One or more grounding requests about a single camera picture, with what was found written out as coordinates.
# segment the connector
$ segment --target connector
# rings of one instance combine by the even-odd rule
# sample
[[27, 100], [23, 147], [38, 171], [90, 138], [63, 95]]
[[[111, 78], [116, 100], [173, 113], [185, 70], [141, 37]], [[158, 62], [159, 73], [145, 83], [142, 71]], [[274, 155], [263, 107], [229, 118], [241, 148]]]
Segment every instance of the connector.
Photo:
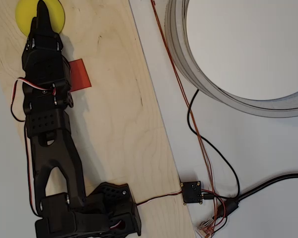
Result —
[[202, 199], [204, 199], [204, 200], [213, 200], [214, 198], [215, 198], [215, 195], [212, 193], [202, 194]]
[[195, 230], [201, 238], [211, 238], [214, 234], [214, 230], [210, 229], [214, 219], [209, 219], [206, 222], [202, 222]]
[[202, 204], [201, 197], [201, 182], [182, 182], [181, 183], [182, 196], [184, 204], [186, 203], [200, 203]]

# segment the red wire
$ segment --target red wire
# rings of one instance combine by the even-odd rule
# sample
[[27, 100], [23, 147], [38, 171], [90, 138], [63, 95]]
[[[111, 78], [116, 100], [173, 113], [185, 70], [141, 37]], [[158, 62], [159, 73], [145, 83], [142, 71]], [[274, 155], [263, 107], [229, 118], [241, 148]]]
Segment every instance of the red wire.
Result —
[[[208, 193], [212, 193], [213, 195], [217, 195], [216, 193], [214, 193], [214, 192], [212, 192], [212, 191], [209, 191], [209, 190], [201, 189], [201, 191], [203, 191], [203, 192], [208, 192]], [[216, 226], [218, 226], [219, 224], [221, 224], [222, 221], [224, 221], [224, 218], [225, 218], [225, 216], [226, 216], [226, 207], [225, 207], [225, 203], [224, 203], [224, 201], [223, 201], [221, 198], [219, 198], [219, 200], [220, 200], [220, 201], [222, 202], [222, 204], [223, 204], [223, 209], [224, 209], [223, 217], [222, 217], [222, 219], [221, 219], [221, 221], [220, 221], [219, 223], [217, 223], [216, 225], [210, 227], [210, 229], [213, 229], [213, 228], [215, 228]]]
[[[167, 42], [166, 42], [165, 37], [164, 37], [164, 34], [163, 34], [163, 30], [162, 30], [162, 27], [161, 27], [161, 24], [160, 24], [160, 20], [159, 20], [158, 14], [157, 14], [156, 9], [155, 9], [155, 2], [154, 2], [154, 0], [150, 0], [150, 1], [151, 1], [153, 12], [154, 12], [154, 15], [155, 15], [155, 18], [156, 18], [156, 21], [157, 21], [157, 24], [158, 24], [158, 27], [159, 27], [159, 30], [160, 30], [160, 33], [161, 33], [161, 37], [162, 37], [162, 40], [163, 40], [165, 49], [166, 49], [166, 51], [168, 53], [168, 56], [169, 56], [169, 59], [170, 59], [170, 62], [171, 62], [171, 65], [172, 65], [174, 74], [176, 76], [177, 82], [179, 84], [179, 87], [180, 87], [180, 90], [181, 90], [181, 93], [182, 93], [182, 96], [183, 96], [183, 99], [184, 99], [187, 107], [189, 107], [189, 101], [188, 101], [187, 96], [185, 94], [184, 88], [182, 86], [182, 82], [181, 82], [180, 77], [178, 75], [178, 72], [176, 70], [175, 64], [174, 64], [173, 59], [172, 59], [172, 55], [170, 53], [169, 47], [167, 45]], [[204, 159], [205, 164], [206, 164], [206, 167], [207, 167], [208, 176], [209, 176], [209, 180], [210, 180], [210, 183], [211, 183], [212, 191], [213, 191], [213, 193], [215, 193], [214, 181], [213, 181], [213, 172], [212, 172], [212, 169], [210, 168], [211, 162], [210, 162], [209, 156], [208, 156], [208, 154], [206, 152], [206, 149], [204, 147], [203, 141], [200, 138], [200, 133], [199, 133], [199, 130], [197, 128], [197, 125], [196, 125], [196, 122], [195, 122], [195, 119], [194, 119], [194, 115], [193, 115], [192, 110], [190, 111], [190, 115], [191, 115], [191, 118], [192, 118], [192, 122], [193, 122], [194, 128], [195, 128], [196, 133], [197, 133], [197, 137], [198, 137], [198, 140], [199, 140], [199, 145], [201, 147], [203, 159]], [[218, 201], [217, 200], [214, 201], [215, 218], [216, 218], [216, 213], [217, 213], [217, 204], [218, 204]]]

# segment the plywood board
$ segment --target plywood board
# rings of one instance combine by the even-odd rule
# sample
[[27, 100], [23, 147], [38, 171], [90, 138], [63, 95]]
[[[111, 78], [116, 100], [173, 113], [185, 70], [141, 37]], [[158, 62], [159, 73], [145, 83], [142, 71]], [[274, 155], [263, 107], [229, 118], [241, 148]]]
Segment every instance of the plywood board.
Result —
[[[67, 111], [87, 193], [103, 181], [128, 183], [137, 202], [178, 191], [178, 174], [128, 0], [61, 3], [66, 13], [63, 54], [69, 61], [83, 59], [92, 84], [72, 93], [74, 108]], [[0, 0], [0, 84], [7, 107], [15, 79], [24, 76], [26, 37], [15, 23], [16, 4]], [[22, 101], [18, 88], [14, 111], [19, 118], [24, 117]], [[23, 124], [16, 126], [23, 139]], [[62, 189], [64, 181], [53, 173], [47, 191]], [[195, 237], [181, 196], [148, 203], [140, 207], [140, 215], [142, 237]]]

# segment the robotic arm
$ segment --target robotic arm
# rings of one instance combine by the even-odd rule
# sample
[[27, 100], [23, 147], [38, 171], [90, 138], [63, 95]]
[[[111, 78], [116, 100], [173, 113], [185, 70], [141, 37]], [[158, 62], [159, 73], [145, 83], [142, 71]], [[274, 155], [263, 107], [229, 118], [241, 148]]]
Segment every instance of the robotic arm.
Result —
[[[64, 111], [74, 105], [71, 68], [62, 48], [48, 9], [40, 0], [22, 55], [25, 79], [52, 89], [41, 91], [23, 84], [35, 207], [42, 217], [35, 223], [37, 238], [124, 238], [135, 232], [140, 236], [141, 221], [127, 184], [105, 182], [91, 195], [85, 194], [81, 160], [71, 137], [69, 115]], [[68, 194], [46, 196], [45, 187], [55, 167], [67, 181]]]

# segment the black power cable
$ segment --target black power cable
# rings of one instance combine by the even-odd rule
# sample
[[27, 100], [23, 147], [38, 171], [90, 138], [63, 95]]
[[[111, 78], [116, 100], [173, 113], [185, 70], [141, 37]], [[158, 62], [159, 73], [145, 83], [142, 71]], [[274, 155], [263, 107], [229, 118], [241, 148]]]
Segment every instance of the black power cable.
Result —
[[258, 185], [257, 187], [245, 192], [244, 194], [241, 194], [237, 201], [240, 202], [241, 200], [263, 190], [264, 188], [274, 184], [274, 183], [277, 183], [277, 182], [280, 182], [280, 181], [283, 181], [283, 180], [287, 180], [287, 179], [298, 179], [298, 174], [287, 174], [287, 175], [281, 175], [281, 176], [278, 176], [278, 177], [275, 177], [275, 178], [272, 178], [260, 185]]
[[[192, 97], [192, 100], [191, 100], [191, 102], [190, 102], [190, 106], [189, 106], [189, 108], [188, 108], [188, 113], [187, 113], [187, 122], [188, 122], [188, 126], [189, 126], [189, 128], [190, 128], [190, 130], [194, 133], [194, 134], [196, 134], [196, 135], [198, 135], [197, 133], [196, 133], [196, 131], [192, 128], [192, 126], [191, 126], [191, 123], [190, 123], [190, 112], [191, 112], [191, 108], [192, 108], [192, 105], [193, 105], [193, 102], [194, 102], [194, 99], [196, 98], [196, 96], [198, 95], [198, 92], [199, 92], [199, 89], [195, 92], [195, 94], [193, 95], [193, 97]], [[239, 184], [239, 179], [238, 179], [238, 176], [237, 176], [237, 174], [236, 174], [236, 172], [235, 172], [235, 170], [234, 170], [234, 168], [232, 167], [232, 165], [227, 161], [227, 159], [224, 157], [224, 155], [222, 155], [222, 153], [208, 140], [208, 139], [206, 139], [205, 137], [203, 137], [203, 136], [201, 136], [200, 135], [200, 137], [201, 137], [201, 139], [203, 139], [205, 142], [207, 142], [220, 156], [221, 156], [221, 158], [225, 161], [225, 163], [229, 166], [229, 168], [232, 170], [232, 172], [233, 172], [233, 174], [234, 174], [234, 176], [235, 176], [235, 178], [236, 178], [236, 183], [237, 183], [237, 194], [236, 194], [236, 196], [234, 197], [234, 198], [238, 198], [239, 197], [239, 194], [240, 194], [240, 184]], [[224, 198], [224, 199], [232, 199], [232, 198], [228, 198], [228, 197], [223, 197], [223, 196], [218, 196], [218, 197], [220, 197], [220, 198]]]

